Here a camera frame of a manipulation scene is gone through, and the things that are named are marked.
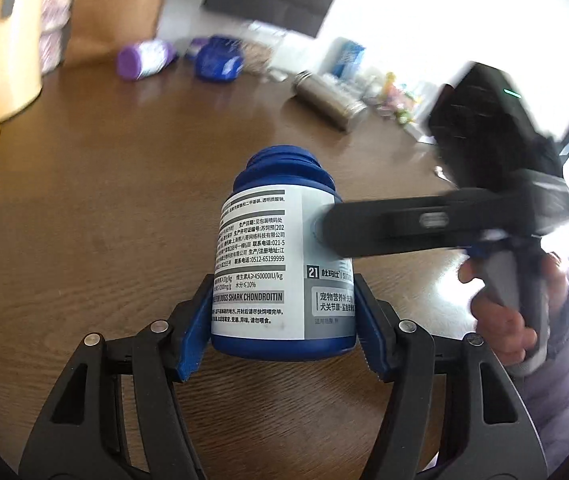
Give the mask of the right hand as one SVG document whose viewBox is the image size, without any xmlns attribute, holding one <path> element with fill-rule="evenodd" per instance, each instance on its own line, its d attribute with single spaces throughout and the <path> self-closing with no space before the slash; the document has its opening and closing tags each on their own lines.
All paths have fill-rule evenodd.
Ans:
<svg viewBox="0 0 569 480">
<path fill-rule="evenodd" d="M 542 272 L 547 287 L 550 333 L 560 334 L 569 299 L 569 269 L 555 252 L 547 252 Z M 525 325 L 519 312 L 494 302 L 486 286 L 472 298 L 470 312 L 475 318 L 475 331 L 490 345 L 501 364 L 520 364 L 535 347 L 539 334 Z"/>
</svg>

